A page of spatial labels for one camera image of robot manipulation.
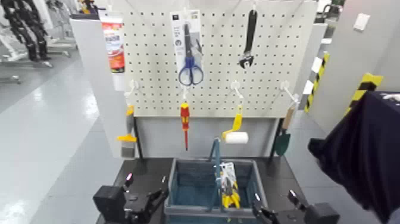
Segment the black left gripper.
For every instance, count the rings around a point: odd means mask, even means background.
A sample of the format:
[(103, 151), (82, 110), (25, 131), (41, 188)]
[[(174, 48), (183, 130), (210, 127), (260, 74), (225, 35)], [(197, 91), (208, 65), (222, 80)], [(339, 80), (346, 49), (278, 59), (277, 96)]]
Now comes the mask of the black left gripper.
[[(129, 173), (123, 184), (125, 192), (129, 192), (129, 187), (133, 183), (133, 173)], [(149, 223), (154, 213), (169, 196), (169, 189), (159, 189), (146, 195), (127, 195), (127, 203), (124, 208), (127, 223)]]

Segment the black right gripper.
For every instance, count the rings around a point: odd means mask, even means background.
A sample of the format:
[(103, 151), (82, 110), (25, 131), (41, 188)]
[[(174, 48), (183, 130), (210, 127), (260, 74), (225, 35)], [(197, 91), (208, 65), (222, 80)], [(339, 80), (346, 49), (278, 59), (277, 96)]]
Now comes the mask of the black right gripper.
[(294, 190), (290, 190), (287, 194), (288, 200), (296, 207), (296, 209), (282, 211), (268, 211), (261, 203), (258, 194), (254, 194), (255, 199), (252, 203), (252, 212), (256, 219), (263, 224), (305, 224), (305, 210), (307, 205), (305, 201), (297, 195)]

